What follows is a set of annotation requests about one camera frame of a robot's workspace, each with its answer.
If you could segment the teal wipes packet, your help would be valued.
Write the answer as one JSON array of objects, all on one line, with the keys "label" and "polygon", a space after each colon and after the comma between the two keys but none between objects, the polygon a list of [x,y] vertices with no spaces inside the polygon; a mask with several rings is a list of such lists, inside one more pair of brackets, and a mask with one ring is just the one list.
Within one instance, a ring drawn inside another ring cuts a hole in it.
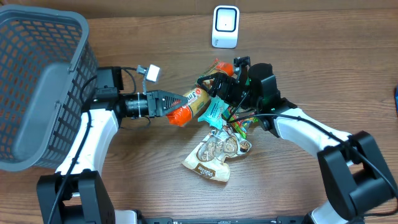
[{"label": "teal wipes packet", "polygon": [[212,98],[209,107],[198,117],[198,122],[206,121],[210,126],[221,129],[223,126],[222,114],[228,106],[219,96]]}]

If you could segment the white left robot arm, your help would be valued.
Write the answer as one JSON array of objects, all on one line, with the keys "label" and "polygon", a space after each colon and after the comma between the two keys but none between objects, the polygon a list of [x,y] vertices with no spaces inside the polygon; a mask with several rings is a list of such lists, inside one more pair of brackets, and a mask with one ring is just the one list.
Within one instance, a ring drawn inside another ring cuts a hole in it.
[{"label": "white left robot arm", "polygon": [[163,90],[123,93],[122,72],[137,72],[156,82],[160,68],[100,67],[84,83],[96,82],[82,99],[81,124],[73,145],[52,175],[37,183],[44,223],[143,223],[140,212],[116,210],[101,178],[104,160],[123,118],[164,117],[187,103],[182,95]]}]

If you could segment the white brown cookie bag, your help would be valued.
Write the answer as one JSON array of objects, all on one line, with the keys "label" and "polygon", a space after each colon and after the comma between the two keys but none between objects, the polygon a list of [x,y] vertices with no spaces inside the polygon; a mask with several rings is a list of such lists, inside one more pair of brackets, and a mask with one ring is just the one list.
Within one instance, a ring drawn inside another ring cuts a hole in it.
[{"label": "white brown cookie bag", "polygon": [[231,171],[225,160],[243,156],[251,148],[249,141],[224,124],[221,129],[211,130],[182,164],[204,178],[227,182]]}]

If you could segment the blue packet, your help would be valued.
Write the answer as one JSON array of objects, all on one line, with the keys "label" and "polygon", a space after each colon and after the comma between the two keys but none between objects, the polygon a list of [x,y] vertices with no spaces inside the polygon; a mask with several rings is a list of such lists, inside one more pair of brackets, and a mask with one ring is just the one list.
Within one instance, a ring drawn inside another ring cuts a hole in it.
[{"label": "blue packet", "polygon": [[396,104],[396,113],[398,114],[398,86],[395,88],[394,99]]}]

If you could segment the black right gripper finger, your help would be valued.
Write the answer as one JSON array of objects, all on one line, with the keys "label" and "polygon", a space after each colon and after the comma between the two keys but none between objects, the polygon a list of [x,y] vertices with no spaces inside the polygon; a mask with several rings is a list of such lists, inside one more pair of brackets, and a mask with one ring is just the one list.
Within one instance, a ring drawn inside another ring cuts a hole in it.
[{"label": "black right gripper finger", "polygon": [[224,95],[224,89],[223,87],[220,86],[212,86],[211,88],[208,88],[206,92],[211,96],[211,97],[222,97]]},{"label": "black right gripper finger", "polygon": [[216,79],[220,75],[223,75],[223,73],[215,72],[212,74],[202,75],[197,80],[197,86],[202,89],[205,89],[205,88],[210,89],[213,86],[213,83],[216,81]]}]

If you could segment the green candy bag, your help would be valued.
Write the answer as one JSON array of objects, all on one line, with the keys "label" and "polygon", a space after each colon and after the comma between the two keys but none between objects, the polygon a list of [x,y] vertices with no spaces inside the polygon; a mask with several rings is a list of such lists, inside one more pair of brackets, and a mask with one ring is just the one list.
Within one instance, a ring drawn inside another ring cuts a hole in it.
[{"label": "green candy bag", "polygon": [[[234,108],[230,106],[225,111],[223,111],[222,117],[227,122],[228,121],[232,121],[232,120],[236,120],[236,119],[239,118],[239,116],[238,116],[239,111],[238,111],[236,114],[232,115],[232,117],[230,117],[230,119],[228,120],[228,118],[231,115],[231,113],[233,112],[233,110],[234,110]],[[246,118],[246,119],[242,119],[240,121],[236,121],[236,122],[233,122],[233,123],[227,123],[227,125],[232,127],[232,129],[236,133],[239,133],[242,138],[246,139],[250,126],[252,126],[256,122],[258,122],[257,118]]]}]

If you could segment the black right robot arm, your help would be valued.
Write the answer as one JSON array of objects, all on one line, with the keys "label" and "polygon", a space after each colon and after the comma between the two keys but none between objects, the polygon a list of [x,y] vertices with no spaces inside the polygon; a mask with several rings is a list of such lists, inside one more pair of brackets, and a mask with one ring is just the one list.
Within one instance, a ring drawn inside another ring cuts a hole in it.
[{"label": "black right robot arm", "polygon": [[339,131],[309,117],[281,96],[269,63],[236,59],[233,73],[205,75],[197,83],[233,108],[254,110],[263,130],[318,160],[328,200],[302,223],[364,223],[374,208],[397,198],[397,183],[371,134]]}]

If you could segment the orange pasta packet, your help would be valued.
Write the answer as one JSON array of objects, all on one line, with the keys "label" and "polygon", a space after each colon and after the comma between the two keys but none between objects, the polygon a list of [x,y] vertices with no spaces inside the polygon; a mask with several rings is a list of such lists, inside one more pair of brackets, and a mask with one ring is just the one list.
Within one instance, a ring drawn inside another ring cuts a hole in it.
[{"label": "orange pasta packet", "polygon": [[[233,75],[233,65],[216,58],[199,77],[205,77],[217,72],[225,73],[231,77]],[[184,127],[210,101],[208,93],[197,83],[194,84],[193,88],[186,92],[184,96],[187,98],[188,103],[167,115],[167,119],[172,125]]]}]

